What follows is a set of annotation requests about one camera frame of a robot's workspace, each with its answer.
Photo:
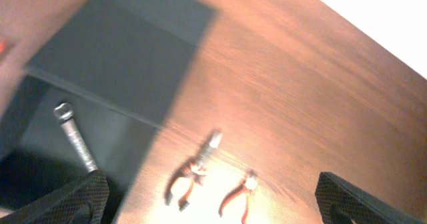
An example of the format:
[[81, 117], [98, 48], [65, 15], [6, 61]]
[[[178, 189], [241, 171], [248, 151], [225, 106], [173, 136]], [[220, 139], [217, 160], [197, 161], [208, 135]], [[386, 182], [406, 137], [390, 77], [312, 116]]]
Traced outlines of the small red cutting pliers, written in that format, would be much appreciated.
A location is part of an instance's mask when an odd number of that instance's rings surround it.
[[246, 224], [257, 187], [258, 174], [250, 169], [240, 183], [223, 198], [218, 208], [218, 215], [220, 217], [234, 215], [241, 224]]

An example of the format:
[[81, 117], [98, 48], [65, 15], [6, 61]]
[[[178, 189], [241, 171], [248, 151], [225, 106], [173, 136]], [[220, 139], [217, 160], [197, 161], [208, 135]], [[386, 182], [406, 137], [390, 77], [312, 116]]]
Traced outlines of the black orange needle-nose pliers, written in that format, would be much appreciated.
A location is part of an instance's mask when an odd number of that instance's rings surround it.
[[220, 130], [213, 130], [199, 151], [175, 171], [165, 190], [165, 205], [169, 206], [177, 199], [179, 210], [184, 211], [200, 196], [208, 174], [207, 162], [218, 149], [222, 137]]

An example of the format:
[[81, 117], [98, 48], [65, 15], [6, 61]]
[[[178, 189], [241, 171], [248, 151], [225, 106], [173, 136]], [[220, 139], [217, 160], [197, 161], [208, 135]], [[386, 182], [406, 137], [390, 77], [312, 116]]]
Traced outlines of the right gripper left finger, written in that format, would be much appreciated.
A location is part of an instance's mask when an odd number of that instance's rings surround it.
[[7, 223], [101, 223], [109, 186], [106, 174], [94, 170], [4, 216]]

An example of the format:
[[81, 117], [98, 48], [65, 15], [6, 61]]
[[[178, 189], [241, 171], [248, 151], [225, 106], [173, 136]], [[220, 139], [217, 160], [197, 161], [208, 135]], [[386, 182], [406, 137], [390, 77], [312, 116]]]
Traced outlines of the silver ring wrench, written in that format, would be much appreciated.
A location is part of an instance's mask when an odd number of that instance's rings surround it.
[[88, 149], [74, 120], [74, 111], [70, 103], [62, 102], [53, 110], [55, 118], [60, 122], [67, 139], [72, 144], [78, 157], [88, 172], [98, 170], [99, 167]]

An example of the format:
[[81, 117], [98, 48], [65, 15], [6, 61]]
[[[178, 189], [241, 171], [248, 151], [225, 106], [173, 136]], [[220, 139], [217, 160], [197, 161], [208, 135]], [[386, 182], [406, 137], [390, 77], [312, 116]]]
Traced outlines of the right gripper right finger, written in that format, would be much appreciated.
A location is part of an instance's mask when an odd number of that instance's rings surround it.
[[423, 224], [331, 172], [320, 173], [315, 196], [327, 224]]

